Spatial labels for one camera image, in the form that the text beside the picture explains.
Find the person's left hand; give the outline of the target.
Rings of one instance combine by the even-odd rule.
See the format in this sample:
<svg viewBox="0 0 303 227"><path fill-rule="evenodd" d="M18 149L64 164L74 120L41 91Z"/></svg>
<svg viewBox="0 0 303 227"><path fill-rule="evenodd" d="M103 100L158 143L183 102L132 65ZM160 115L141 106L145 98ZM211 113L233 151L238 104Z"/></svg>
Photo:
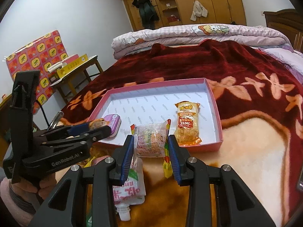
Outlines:
<svg viewBox="0 0 303 227"><path fill-rule="evenodd" d="M30 202L31 196L36 195L45 200L56 186L56 183L55 174L53 173L41 180L38 187L35 187L32 183L22 178L20 182L12 184L12 190L26 202Z"/></svg>

